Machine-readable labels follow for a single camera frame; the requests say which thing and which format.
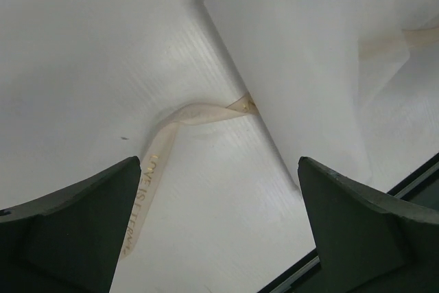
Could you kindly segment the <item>cream printed ribbon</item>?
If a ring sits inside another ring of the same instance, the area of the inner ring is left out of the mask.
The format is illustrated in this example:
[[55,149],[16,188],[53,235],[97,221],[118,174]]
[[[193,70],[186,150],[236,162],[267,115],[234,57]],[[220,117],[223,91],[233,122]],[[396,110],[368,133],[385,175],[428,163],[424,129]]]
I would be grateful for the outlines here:
[[227,107],[206,103],[188,104],[173,112],[157,125],[152,138],[148,141],[145,156],[141,161],[142,174],[121,247],[120,259],[130,255],[136,246],[179,128],[258,114],[259,111],[252,97],[246,93]]

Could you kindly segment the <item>white wrapping paper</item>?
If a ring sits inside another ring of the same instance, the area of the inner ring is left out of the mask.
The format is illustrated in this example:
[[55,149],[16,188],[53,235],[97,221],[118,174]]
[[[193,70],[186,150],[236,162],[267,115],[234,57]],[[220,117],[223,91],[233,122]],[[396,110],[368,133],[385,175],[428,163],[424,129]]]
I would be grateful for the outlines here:
[[294,180],[388,190],[438,153],[438,0],[204,0]]

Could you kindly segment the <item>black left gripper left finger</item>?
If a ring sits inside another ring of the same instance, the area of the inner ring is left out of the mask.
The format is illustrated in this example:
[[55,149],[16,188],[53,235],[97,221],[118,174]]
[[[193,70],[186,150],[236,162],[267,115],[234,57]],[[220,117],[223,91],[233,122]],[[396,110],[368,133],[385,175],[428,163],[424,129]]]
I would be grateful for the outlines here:
[[109,292],[140,176],[132,156],[1,210],[1,291]]

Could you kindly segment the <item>aluminium front rail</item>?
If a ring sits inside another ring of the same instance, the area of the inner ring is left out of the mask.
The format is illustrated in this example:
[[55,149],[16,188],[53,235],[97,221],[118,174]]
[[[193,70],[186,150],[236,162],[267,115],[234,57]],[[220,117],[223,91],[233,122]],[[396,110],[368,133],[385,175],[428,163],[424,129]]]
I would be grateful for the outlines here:
[[294,274],[289,276],[277,288],[272,290],[272,293],[293,292],[294,288],[303,280],[306,279],[310,272],[320,263],[319,256],[314,257],[307,262],[302,268],[297,270]]

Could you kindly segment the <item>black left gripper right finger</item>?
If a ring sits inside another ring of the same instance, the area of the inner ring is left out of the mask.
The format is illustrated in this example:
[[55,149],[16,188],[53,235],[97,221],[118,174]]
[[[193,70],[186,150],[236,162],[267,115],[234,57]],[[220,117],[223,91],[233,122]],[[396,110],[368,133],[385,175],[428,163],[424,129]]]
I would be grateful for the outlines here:
[[438,212],[309,157],[298,177],[328,292],[437,292]]

